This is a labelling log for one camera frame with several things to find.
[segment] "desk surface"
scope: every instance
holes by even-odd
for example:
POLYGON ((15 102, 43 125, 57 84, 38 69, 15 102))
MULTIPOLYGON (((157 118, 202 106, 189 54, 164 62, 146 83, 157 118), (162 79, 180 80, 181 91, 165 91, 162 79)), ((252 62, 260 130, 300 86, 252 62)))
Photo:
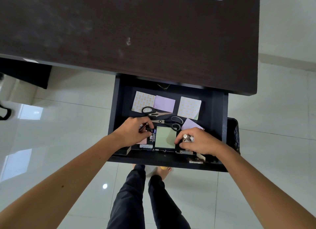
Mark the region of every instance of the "desk surface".
POLYGON ((252 95, 259 0, 0 0, 0 54, 252 95))

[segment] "foot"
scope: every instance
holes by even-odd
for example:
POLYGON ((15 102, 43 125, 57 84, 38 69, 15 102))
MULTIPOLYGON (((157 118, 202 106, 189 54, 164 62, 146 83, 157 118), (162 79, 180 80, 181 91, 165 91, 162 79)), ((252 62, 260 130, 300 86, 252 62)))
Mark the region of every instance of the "foot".
POLYGON ((156 171, 153 172, 153 175, 159 175, 162 180, 165 180, 168 173, 171 172, 171 167, 168 167, 167 169, 163 170, 161 167, 157 167, 156 171))

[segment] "white tile floor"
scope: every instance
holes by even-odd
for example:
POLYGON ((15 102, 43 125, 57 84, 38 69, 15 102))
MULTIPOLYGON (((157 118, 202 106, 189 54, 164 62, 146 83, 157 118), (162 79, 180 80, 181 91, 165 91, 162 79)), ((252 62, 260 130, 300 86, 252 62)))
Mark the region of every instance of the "white tile floor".
MULTIPOLYGON (((53 67, 49 89, 38 90, 33 106, 3 102, 15 114, 0 121, 0 210, 107 134, 114 78, 53 67)), ((259 64, 258 93, 229 96, 242 155, 314 215, 315 92, 316 73, 259 64)), ((59 228, 106 228, 130 169, 106 163, 59 228)), ((147 182, 145 222, 152 229, 147 182)), ((262 228, 228 173, 176 168, 165 183, 192 228, 262 228)))

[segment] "black drawer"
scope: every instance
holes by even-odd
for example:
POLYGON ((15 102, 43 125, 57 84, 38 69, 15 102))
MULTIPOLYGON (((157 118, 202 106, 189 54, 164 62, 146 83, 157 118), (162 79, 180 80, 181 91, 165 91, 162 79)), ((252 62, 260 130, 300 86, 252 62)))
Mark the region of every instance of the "black drawer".
MULTIPOLYGON (((194 88, 177 84, 164 84, 154 79, 138 78, 132 75, 118 75, 115 78, 109 134, 118 128, 128 117, 141 117, 141 113, 131 111, 136 91, 176 100, 174 115, 177 114, 181 96, 202 101, 197 124, 205 131, 226 143, 228 93, 211 88, 194 88)), ((136 163, 156 166, 171 166, 211 171, 227 171, 215 157, 207 155, 209 163, 191 164, 187 158, 196 155, 183 155, 175 152, 148 152, 131 150, 128 155, 113 155, 109 161, 136 163)))

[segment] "leg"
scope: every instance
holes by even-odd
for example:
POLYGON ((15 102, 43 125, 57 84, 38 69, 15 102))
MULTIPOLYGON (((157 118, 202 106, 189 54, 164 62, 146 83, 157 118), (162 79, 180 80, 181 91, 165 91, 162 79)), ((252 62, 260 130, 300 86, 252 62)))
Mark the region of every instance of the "leg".
POLYGON ((190 225, 181 214, 180 209, 165 190, 162 181, 166 178, 171 168, 162 170, 157 168, 156 175, 153 175, 148 184, 148 193, 158 229, 183 228, 189 229, 190 225))
POLYGON ((116 196, 108 229, 145 229, 143 208, 145 179, 145 165, 136 165, 116 196))

